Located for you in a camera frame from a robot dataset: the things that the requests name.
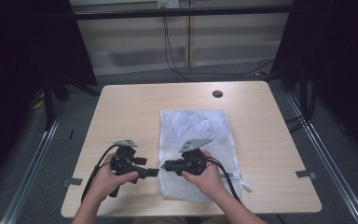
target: black cable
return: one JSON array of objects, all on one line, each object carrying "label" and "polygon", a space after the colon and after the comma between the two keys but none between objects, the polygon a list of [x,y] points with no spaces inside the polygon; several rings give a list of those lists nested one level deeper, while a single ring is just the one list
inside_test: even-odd
[{"label": "black cable", "polygon": [[98,163],[94,166],[94,169],[92,170],[91,175],[89,176],[89,180],[87,181],[86,187],[83,190],[83,194],[81,195],[81,202],[83,202],[84,197],[86,197],[87,192],[89,192],[89,189],[91,187],[92,184],[92,180],[94,179],[94,177],[97,175],[98,171],[100,170],[100,168],[104,165],[106,165],[107,163],[104,163],[103,165],[100,166],[101,162],[103,161],[103,158],[105,158],[106,154],[110,151],[110,149],[112,149],[113,147],[115,147],[116,145],[112,145],[111,147],[109,147],[104,154],[101,156],[100,160],[98,161]]},{"label": "black cable", "polygon": [[228,173],[226,172],[226,169],[223,167],[223,164],[220,163],[220,161],[218,161],[217,159],[215,159],[215,158],[213,158],[213,157],[206,157],[206,161],[211,162],[211,163],[217,165],[217,166],[223,171],[223,174],[225,175],[225,178],[226,178],[226,180],[227,180],[227,182],[228,182],[228,186],[229,186],[229,188],[230,188],[230,190],[231,190],[232,196],[233,196],[238,202],[242,203],[242,202],[241,202],[241,199],[238,197],[237,192],[235,191],[235,189],[234,189],[234,187],[233,187],[233,185],[232,185],[231,179],[229,178],[229,175],[228,175]]},{"label": "black cable", "polygon": [[277,215],[277,218],[280,220],[280,222],[281,222],[282,224],[285,224],[285,222],[283,221],[283,219],[282,219],[282,217],[281,217],[280,215]]},{"label": "black cable", "polygon": [[[168,34],[167,18],[166,18],[166,17],[163,17],[162,19],[163,19],[163,21],[164,21],[165,60],[166,60],[166,62],[167,62],[167,65],[170,67],[170,69],[171,69],[174,73],[178,74],[179,76],[181,76],[182,78],[186,79],[187,81],[197,82],[196,80],[193,80],[193,79],[191,79],[191,78],[185,77],[185,76],[183,75],[183,73],[179,72],[179,70],[177,69],[176,64],[175,64],[175,60],[173,59],[173,55],[172,55],[171,41],[170,41],[170,36],[169,36],[169,34]],[[171,64],[170,64],[170,62],[169,62],[169,60],[168,60],[168,50],[170,51],[170,54],[171,54],[171,60],[172,60],[173,68],[171,67]]]},{"label": "black cable", "polygon": [[[175,61],[173,59],[173,55],[172,55],[172,49],[171,49],[171,41],[170,41],[170,36],[169,36],[169,32],[168,32],[168,23],[167,23],[167,18],[163,17],[163,22],[164,22],[164,35],[165,35],[165,60],[167,62],[167,65],[170,67],[170,69],[174,72],[179,74],[179,76],[181,76],[182,78],[188,80],[188,81],[193,81],[193,82],[197,82],[194,79],[185,77],[184,75],[222,75],[222,76],[240,76],[240,75],[246,75],[249,73],[253,73],[256,71],[260,71],[260,68],[263,68],[265,66],[267,66],[269,63],[273,62],[275,59],[265,59],[265,60],[261,60],[260,62],[258,62],[257,64],[257,68],[247,71],[247,72],[242,72],[242,73],[210,73],[210,72],[180,72],[178,70],[178,68],[176,67]],[[172,60],[172,65],[173,67],[171,67],[171,64],[169,63],[168,60],[168,52],[171,55],[171,60]]]},{"label": "black cable", "polygon": [[286,123],[289,123],[296,119],[302,119],[295,127],[293,127],[289,131],[290,133],[295,132],[296,130],[300,129],[303,125],[308,124],[310,122],[310,118],[312,118],[313,112],[315,110],[316,94],[317,94],[317,91],[316,91],[315,85],[312,84],[312,96],[310,98],[310,105],[308,106],[308,114],[309,114],[308,119],[306,119],[303,115],[300,115],[296,118],[289,119],[289,120],[285,121]]}]

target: human hand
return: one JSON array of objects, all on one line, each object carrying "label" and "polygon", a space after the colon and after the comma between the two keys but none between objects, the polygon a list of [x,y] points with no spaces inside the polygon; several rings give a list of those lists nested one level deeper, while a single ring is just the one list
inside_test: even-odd
[{"label": "human hand", "polygon": [[[211,153],[206,150],[202,150],[202,154],[206,157],[212,157]],[[183,171],[182,176],[188,182],[197,185],[201,192],[210,198],[219,192],[227,191],[223,186],[219,168],[211,162],[206,163],[206,168],[201,175],[192,175],[191,173]]]},{"label": "human hand", "polygon": [[137,172],[131,172],[124,175],[115,175],[110,168],[110,161],[114,158],[116,153],[111,153],[106,156],[103,163],[107,163],[102,166],[92,181],[91,187],[89,188],[88,195],[95,197],[100,202],[105,200],[107,195],[112,193],[118,186],[125,184],[126,182],[132,181],[138,177]]}]

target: mesh bag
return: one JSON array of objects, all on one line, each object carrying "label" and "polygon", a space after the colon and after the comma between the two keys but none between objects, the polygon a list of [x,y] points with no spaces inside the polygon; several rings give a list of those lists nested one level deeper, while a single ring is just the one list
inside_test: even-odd
[{"label": "mesh bag", "polygon": [[[165,161],[182,158],[179,149],[185,141],[203,138],[213,139],[211,143],[201,147],[201,149],[208,150],[214,158],[223,164],[228,173],[233,174],[233,177],[231,177],[232,184],[237,194],[241,196],[241,186],[244,182],[241,180],[235,143],[225,110],[178,109],[161,111],[158,154],[160,166]],[[187,182],[184,177],[178,176],[175,172],[160,169],[158,177],[160,189],[164,196],[195,202],[211,201],[196,185]],[[226,179],[223,178],[222,180],[229,191]]]}]

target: gray carpet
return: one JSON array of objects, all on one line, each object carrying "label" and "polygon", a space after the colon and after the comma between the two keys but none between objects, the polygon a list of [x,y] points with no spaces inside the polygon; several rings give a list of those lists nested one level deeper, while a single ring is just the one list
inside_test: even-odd
[{"label": "gray carpet", "polygon": [[[239,73],[255,69],[255,63],[204,66],[190,69],[191,72]],[[195,81],[236,81],[258,80],[253,73],[246,75],[185,75]],[[98,77],[101,90],[104,85],[188,82],[171,70],[158,70]],[[282,91],[280,80],[269,83],[277,104],[285,119],[296,116]],[[72,176],[77,158],[82,148],[90,121],[98,102],[98,97],[70,88],[72,93],[66,102],[55,102],[55,108],[63,105],[62,118],[56,133],[42,161],[32,189],[22,207],[18,223],[70,223],[61,216],[61,206],[67,188],[62,186],[65,178]],[[323,100],[317,98],[312,123],[326,143],[341,172],[347,178],[358,196],[358,144],[353,137],[339,128],[339,121]],[[0,220],[19,186],[23,175],[42,138],[45,127],[44,108],[30,111],[23,124],[23,132],[17,145],[6,158],[0,170]],[[288,124],[289,129],[297,121]],[[303,130],[292,134],[300,156],[307,170],[318,177],[313,185],[321,199],[323,209],[317,214],[281,214],[285,223],[355,223],[355,220],[342,200],[313,145]],[[275,215],[262,215],[268,223],[281,223]],[[129,218],[100,218],[99,223],[129,223]]]}]

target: wooden table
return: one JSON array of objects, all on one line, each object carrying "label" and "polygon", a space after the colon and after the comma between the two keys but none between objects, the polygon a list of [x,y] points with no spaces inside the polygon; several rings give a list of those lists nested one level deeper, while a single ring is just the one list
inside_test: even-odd
[{"label": "wooden table", "polygon": [[[223,97],[213,97],[221,91]],[[146,167],[158,167],[160,111],[225,109],[237,147],[243,179],[254,191],[243,191],[242,202],[254,213],[315,213],[322,205],[308,177],[269,86],[261,81],[113,85],[103,88],[73,178],[62,206],[73,217],[93,166],[114,141],[132,139]],[[213,216],[223,212],[214,203],[166,199],[158,178],[126,184],[116,198],[108,197],[98,216]]]}]

